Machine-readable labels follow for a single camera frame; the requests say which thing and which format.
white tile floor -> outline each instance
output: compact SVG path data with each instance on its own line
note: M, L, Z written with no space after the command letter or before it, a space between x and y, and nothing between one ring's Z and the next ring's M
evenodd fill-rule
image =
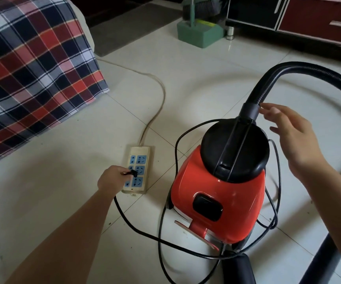
M222 39L202 50L177 40L176 22L105 59L153 73L167 88L164 109L145 140L155 149L151 188L140 198L118 195L132 223L151 234L156 234L174 178L173 145L180 134L205 120L235 117L262 74L279 62L308 61L341 73L339 62L242 37L231 42ZM109 95L0 161L0 283L92 195L104 168L125 165L129 147L138 142L158 109L161 90L153 80L106 63L100 67L111 89ZM337 89L307 76L289 75L277 82L267 101L289 105L310 119L324 155L341 171L341 93ZM269 123L259 117L258 125L279 147ZM206 129L182 140L180 161ZM284 189L279 227L249 252L258 284L298 283L327 233L282 154L281 166ZM267 184L273 195L276 173L272 155ZM265 202L260 218L266 222L271 217ZM173 223L176 219L184 221L173 211L167 212L164 239L209 253L205 244ZM253 237L261 231L256 227ZM156 245L131 231L112 205L89 283L166 283ZM168 247L163 254L177 283L197 283L212 264ZM222 283L220 270L209 283ZM341 263L330 284L341 284Z

power strip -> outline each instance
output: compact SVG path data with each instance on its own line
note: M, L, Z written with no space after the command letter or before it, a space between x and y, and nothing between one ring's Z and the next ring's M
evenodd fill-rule
M123 186L123 193L145 194L149 174L150 147L131 147L127 161L128 169L137 171L137 177L133 177Z

broom handle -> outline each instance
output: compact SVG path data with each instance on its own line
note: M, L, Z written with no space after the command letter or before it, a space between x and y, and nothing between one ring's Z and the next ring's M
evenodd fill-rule
M195 11L194 11L194 0L190 1L190 27L194 27Z

vacuum hose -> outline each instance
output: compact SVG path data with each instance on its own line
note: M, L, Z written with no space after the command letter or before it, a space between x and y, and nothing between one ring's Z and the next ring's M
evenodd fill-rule
M291 73L313 76L341 90L341 74L311 63L285 62L275 65L263 75L243 104L239 115L256 120L259 104L265 100L275 82L280 76Z
M278 78L284 74L297 73L313 76L335 86L341 90L341 74L323 66L305 62L286 62L272 67L260 79L252 90L247 101L243 104L240 116L256 120L259 104L262 103ZM332 238L328 234L318 253L310 263L300 284L328 284L334 273L341 255L337 250Z

hand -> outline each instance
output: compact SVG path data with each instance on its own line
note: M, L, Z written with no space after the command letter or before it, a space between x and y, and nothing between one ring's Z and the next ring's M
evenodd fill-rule
M113 198L121 191L124 183L131 180L131 175L122 175L124 172L130 172L130 170L125 167L112 165L98 179L98 189Z
M327 165L311 123L287 106L260 104L260 114L277 125L270 130L279 135L282 151L289 161L290 171L301 179L306 170Z

